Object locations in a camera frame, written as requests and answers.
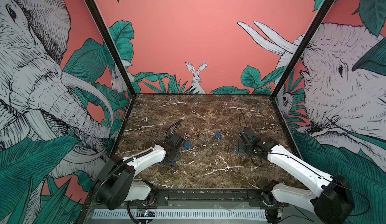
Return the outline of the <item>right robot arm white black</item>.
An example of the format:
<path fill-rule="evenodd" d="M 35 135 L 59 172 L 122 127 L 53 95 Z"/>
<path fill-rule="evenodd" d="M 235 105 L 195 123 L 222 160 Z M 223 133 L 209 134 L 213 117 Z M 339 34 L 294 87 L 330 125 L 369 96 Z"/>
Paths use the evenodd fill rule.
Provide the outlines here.
<path fill-rule="evenodd" d="M 244 127 L 238 136 L 242 142 L 235 146 L 236 150 L 242 148 L 247 156 L 279 166 L 306 187 L 295 188 L 278 181 L 264 187 L 259 198 L 268 208 L 265 215 L 269 223 L 281 221 L 280 208 L 284 204 L 308 210 L 325 224 L 342 224 L 354 210 L 353 191 L 343 176 L 332 176 L 313 167 L 276 140 L 258 137 L 250 127 Z"/>

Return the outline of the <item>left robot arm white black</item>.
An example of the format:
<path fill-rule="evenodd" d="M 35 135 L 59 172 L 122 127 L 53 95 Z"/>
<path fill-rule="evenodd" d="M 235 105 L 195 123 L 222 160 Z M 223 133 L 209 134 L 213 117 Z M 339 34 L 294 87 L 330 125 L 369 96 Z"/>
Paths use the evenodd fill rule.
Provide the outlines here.
<path fill-rule="evenodd" d="M 111 157 L 91 186 L 94 205 L 103 204 L 115 210 L 122 203 L 140 200 L 153 202 L 152 186 L 145 181 L 135 181 L 143 170 L 157 163 L 175 163 L 181 159 L 180 148 L 185 139 L 172 134 L 165 139 L 153 142 L 151 147 L 130 157 Z"/>

